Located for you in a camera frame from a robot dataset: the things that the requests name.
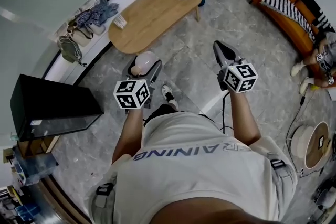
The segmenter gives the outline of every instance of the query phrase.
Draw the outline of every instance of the small black object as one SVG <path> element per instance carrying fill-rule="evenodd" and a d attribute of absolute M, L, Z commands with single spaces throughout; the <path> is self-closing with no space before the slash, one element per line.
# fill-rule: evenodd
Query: small black object
<path fill-rule="evenodd" d="M 154 92 L 154 88 L 153 87 L 148 87 L 148 88 L 149 88 L 150 97 L 145 102 L 144 107 L 146 109 L 150 109 L 151 108 L 152 96 L 153 96 L 153 92 Z"/>
<path fill-rule="evenodd" d="M 221 91 L 227 90 L 227 84 L 224 82 L 225 79 L 225 73 L 221 70 L 217 75 L 217 80 L 219 82 L 219 86 L 221 88 Z"/>
<path fill-rule="evenodd" d="M 283 160 L 280 159 L 273 159 L 271 160 L 271 166 L 273 167 L 274 170 L 285 167 L 286 164 L 284 163 Z"/>
<path fill-rule="evenodd" d="M 111 191 L 113 190 L 113 188 L 114 188 L 113 183 L 111 183 L 111 182 L 106 183 L 106 184 L 97 188 L 96 194 L 97 195 L 103 195 L 103 196 L 109 196 Z"/>

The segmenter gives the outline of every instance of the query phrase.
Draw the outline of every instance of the hand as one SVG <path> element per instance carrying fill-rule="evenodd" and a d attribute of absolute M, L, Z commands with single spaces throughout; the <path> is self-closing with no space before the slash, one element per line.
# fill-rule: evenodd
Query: hand
<path fill-rule="evenodd" d="M 325 47 L 325 45 L 327 45 L 327 44 L 328 44 L 328 41 L 327 41 L 326 38 L 320 42 L 320 45 L 319 45 L 319 53 L 320 53 L 320 54 L 323 53 L 323 51 L 324 51 L 324 47 Z"/>

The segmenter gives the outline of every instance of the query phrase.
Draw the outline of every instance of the table leg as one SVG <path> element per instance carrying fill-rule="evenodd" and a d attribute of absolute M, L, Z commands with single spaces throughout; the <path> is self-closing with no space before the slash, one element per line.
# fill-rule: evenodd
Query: table leg
<path fill-rule="evenodd" d="M 201 19 L 201 17 L 199 16 L 199 11 L 200 9 L 198 8 L 198 6 L 195 8 L 196 10 L 196 20 L 199 22 L 199 20 Z"/>

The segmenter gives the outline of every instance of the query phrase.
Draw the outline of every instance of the oval table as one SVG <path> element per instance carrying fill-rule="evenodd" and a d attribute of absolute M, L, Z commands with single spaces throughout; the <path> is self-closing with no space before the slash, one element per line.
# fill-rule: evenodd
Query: oval table
<path fill-rule="evenodd" d="M 114 23 L 109 28 L 109 39 L 125 54 L 146 50 L 157 38 L 192 10 L 199 21 L 201 0 L 136 0 L 123 12 L 127 21 L 120 29 Z"/>

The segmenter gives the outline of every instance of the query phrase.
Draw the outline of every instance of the foot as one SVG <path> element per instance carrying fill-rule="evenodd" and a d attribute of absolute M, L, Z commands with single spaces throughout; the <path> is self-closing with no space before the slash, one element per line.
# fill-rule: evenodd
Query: foot
<path fill-rule="evenodd" d="M 299 92 L 300 92 L 301 95 L 304 95 L 305 92 L 306 92 L 306 90 L 308 89 L 308 86 L 309 86 L 309 82 L 307 81 L 308 79 L 309 79 L 308 77 L 305 78 L 305 79 L 303 80 L 303 82 L 301 83 L 301 85 L 300 85 L 300 90 L 299 90 Z"/>
<path fill-rule="evenodd" d="M 168 85 L 164 84 L 162 86 L 162 95 L 167 100 L 168 104 L 173 104 L 176 109 L 178 109 L 179 105 L 173 96 L 173 90 Z"/>
<path fill-rule="evenodd" d="M 290 71 L 290 75 L 292 77 L 295 77 L 300 71 L 301 69 L 304 67 L 305 65 L 302 62 L 297 63 L 296 65 L 294 65 L 292 67 L 292 70 Z"/>

